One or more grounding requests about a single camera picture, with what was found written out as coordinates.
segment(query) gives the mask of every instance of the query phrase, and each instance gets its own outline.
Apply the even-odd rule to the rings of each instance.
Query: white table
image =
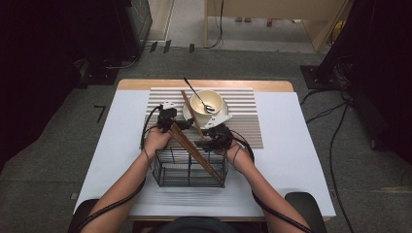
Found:
[[[149,90],[119,89],[113,100],[76,208],[100,198],[139,154]],[[255,92],[263,150],[254,150],[256,165],[282,194],[304,191],[318,202],[324,218],[335,216],[324,173],[306,127],[296,93]],[[158,187],[151,171],[138,194],[130,219],[215,216],[263,220],[251,190],[231,166],[225,188]]]

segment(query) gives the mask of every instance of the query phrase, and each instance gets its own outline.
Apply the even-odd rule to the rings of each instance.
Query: white bowl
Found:
[[[207,113],[202,102],[199,100],[197,95],[193,94],[190,97],[190,105],[197,114],[211,116],[211,115],[218,113],[221,110],[222,105],[223,105],[223,99],[218,92],[213,91],[213,90],[199,90],[199,91],[196,91],[196,93],[203,100],[203,103],[211,106],[216,111],[213,114]]]

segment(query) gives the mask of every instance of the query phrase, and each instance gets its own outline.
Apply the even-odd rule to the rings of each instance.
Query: black wire basket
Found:
[[[186,150],[172,148],[156,151],[153,175],[157,184],[161,187],[224,187],[227,174],[226,150],[198,150],[217,172],[221,179],[220,182],[208,173]]]

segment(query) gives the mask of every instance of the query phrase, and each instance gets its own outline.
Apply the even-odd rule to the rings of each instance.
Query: spoon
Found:
[[[208,114],[214,114],[214,113],[216,112],[215,109],[214,109],[212,106],[207,105],[207,104],[205,104],[205,103],[203,102],[203,100],[202,100],[202,99],[200,98],[200,96],[196,93],[196,91],[193,89],[193,87],[191,87],[191,85],[190,85],[189,81],[186,79],[186,77],[183,77],[183,79],[184,79],[185,82],[188,84],[188,86],[190,87],[190,89],[194,92],[194,94],[196,94],[197,98],[199,98],[200,102],[203,104],[203,106],[204,106],[204,108],[205,108],[206,113],[208,113]]]

